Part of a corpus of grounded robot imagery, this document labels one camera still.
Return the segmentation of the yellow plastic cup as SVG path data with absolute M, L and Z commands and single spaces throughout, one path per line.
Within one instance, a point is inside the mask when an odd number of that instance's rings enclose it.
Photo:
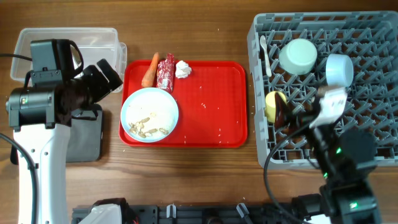
M 275 103 L 275 94 L 278 93 L 279 96 L 283 99 L 284 103 L 287 102 L 286 96 L 281 91 L 272 91 L 269 92 L 266 97 L 266 107 L 265 107 L 265 116 L 270 123 L 275 123 L 276 116 L 276 103 Z

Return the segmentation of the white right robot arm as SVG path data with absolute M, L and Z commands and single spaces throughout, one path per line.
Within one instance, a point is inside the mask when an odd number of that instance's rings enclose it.
M 286 141 L 305 136 L 326 181 L 319 193 L 293 198 L 290 211 L 270 196 L 280 212 L 295 222 L 309 223 L 317 215 L 328 217 L 331 223 L 382 222 L 368 181 L 368 175 L 377 166 L 374 138 L 360 130 L 348 130 L 341 135 L 335 132 L 346 100 L 344 88 L 321 91 L 310 111 L 294 114 L 279 94 L 274 96 L 274 126 L 289 127 Z

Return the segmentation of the white plastic spoon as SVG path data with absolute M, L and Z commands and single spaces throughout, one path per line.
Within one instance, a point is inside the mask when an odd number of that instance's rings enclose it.
M 264 35 L 262 35 L 259 39 L 259 43 L 264 51 L 264 61 L 266 66 L 266 75 L 270 78 L 272 76 L 271 65 L 269 61 L 269 56 L 267 52 L 267 40 Z

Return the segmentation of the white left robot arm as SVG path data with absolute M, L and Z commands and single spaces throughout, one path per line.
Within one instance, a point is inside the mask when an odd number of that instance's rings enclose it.
M 105 60 L 63 78 L 12 90 L 6 103 L 10 143 L 19 160 L 19 223 L 67 223 L 66 158 L 72 114 L 101 101 L 123 82 Z

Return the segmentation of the green bowl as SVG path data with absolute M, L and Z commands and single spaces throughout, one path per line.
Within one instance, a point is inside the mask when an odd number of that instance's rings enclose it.
M 315 45 L 306 39 L 294 39 L 280 50 L 280 67 L 292 75 L 308 74 L 317 59 Z

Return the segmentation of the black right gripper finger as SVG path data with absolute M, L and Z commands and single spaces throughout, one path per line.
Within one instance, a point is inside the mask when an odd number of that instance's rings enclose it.
M 275 120 L 286 119 L 290 114 L 290 108 L 285 101 L 284 94 L 277 91 L 275 93 Z
M 297 118 L 292 115 L 279 115 L 275 117 L 275 129 L 287 128 L 289 132 L 297 130 Z

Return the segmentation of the light blue bowl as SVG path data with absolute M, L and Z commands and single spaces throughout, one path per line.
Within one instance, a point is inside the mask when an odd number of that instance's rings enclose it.
M 347 55 L 330 54 L 326 60 L 327 85 L 349 87 L 354 78 L 352 60 Z

